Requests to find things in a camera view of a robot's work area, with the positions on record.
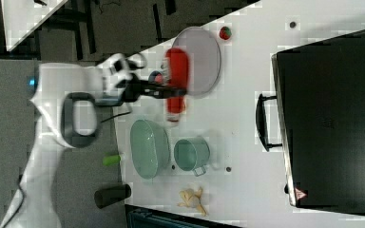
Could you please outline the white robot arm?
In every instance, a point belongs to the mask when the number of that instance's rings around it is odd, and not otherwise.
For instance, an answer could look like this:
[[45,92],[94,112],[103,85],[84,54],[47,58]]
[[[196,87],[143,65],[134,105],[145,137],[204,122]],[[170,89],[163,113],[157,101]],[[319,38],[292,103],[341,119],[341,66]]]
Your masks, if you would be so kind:
[[96,141],[100,131],[97,107],[130,104],[142,96],[170,99],[186,95],[188,62],[168,54],[163,63],[165,80],[161,84],[139,78],[136,71],[141,66],[121,53],[97,66],[39,66],[37,87],[30,99],[39,114],[35,140],[0,228],[62,228],[50,193],[60,156]]

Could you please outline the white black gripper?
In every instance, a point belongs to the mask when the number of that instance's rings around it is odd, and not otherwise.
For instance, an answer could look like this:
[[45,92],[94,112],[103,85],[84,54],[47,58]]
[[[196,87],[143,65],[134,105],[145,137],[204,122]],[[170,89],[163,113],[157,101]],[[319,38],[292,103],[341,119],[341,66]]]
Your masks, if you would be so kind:
[[[103,80],[103,93],[96,100],[97,106],[120,106],[125,103],[126,88],[134,78],[132,72],[147,66],[145,57],[142,54],[140,56],[144,62],[141,66],[137,62],[129,60],[122,53],[113,54],[96,66]],[[165,89],[167,85],[147,80],[140,80],[138,85],[143,89],[141,92],[142,96],[149,96],[155,99],[169,99],[186,94],[185,89]]]

